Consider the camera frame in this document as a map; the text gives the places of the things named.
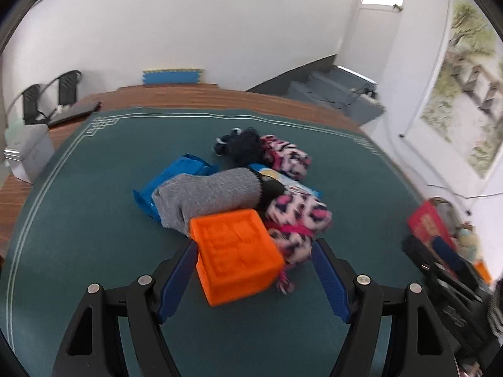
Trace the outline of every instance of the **pile of items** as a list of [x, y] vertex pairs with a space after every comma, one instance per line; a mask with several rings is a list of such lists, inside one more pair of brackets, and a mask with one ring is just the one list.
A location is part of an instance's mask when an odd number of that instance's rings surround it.
[[186, 154], [134, 191], [136, 203], [198, 243], [197, 270], [211, 306], [260, 292], [275, 279], [282, 293], [292, 292], [287, 270], [311, 257], [316, 232], [331, 223], [319, 193], [299, 182], [311, 158], [252, 128], [233, 129], [214, 151], [236, 168], [218, 172]]

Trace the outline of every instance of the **blue package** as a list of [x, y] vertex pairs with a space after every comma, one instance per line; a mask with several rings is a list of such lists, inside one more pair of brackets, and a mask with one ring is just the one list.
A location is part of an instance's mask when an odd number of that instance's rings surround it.
[[294, 189], [298, 189], [308, 194], [311, 194], [315, 196], [317, 199], [321, 198], [321, 193], [319, 191], [306, 187], [305, 185], [300, 184], [298, 181], [292, 180], [290, 177], [287, 177], [284, 174], [281, 174], [280, 172], [271, 169], [270, 167], [266, 167], [263, 164], [252, 163], [248, 167], [264, 176], [269, 176], [272, 177], [273, 179], [278, 180], [285, 187], [293, 187]]
[[170, 178], [182, 173], [192, 174], [194, 176], [210, 176], [217, 171], [218, 166], [212, 166], [203, 159], [191, 154], [185, 154], [172, 162], [142, 190], [133, 190], [133, 197], [136, 204], [145, 214], [160, 223], [159, 212], [152, 200], [152, 193], [156, 188]]

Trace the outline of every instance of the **silver bolt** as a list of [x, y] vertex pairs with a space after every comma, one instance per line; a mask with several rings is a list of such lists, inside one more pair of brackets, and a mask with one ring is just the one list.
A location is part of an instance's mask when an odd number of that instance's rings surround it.
[[421, 291], [423, 290], [421, 288], [421, 285], [419, 283], [411, 283], [409, 285], [409, 289], [411, 290], [411, 292], [413, 293], [421, 293]]
[[356, 282], [358, 282], [360, 285], [368, 285], [370, 283], [370, 278], [366, 275], [358, 275]]
[[152, 277], [150, 275], [143, 275], [138, 278], [138, 283], [140, 285], [148, 285], [152, 282]]
[[87, 292], [88, 293], [96, 293], [97, 291], [100, 290], [100, 286], [99, 284], [97, 283], [91, 283], [88, 287], [87, 287]]

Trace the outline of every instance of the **orange cube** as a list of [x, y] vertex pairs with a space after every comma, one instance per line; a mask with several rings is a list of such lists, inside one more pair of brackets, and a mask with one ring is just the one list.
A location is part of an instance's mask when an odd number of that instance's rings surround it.
[[255, 210], [193, 218], [190, 229], [199, 247], [197, 273], [210, 306], [262, 292], [285, 265]]

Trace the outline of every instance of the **stair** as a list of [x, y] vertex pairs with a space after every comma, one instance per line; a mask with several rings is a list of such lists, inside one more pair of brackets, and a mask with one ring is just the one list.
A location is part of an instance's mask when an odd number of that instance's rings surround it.
[[376, 100], [361, 95], [364, 89], [373, 92], [376, 88], [374, 81], [351, 70], [334, 67], [326, 74], [311, 72], [307, 83], [290, 82], [285, 97], [338, 109], [361, 126], [384, 112], [384, 107]]

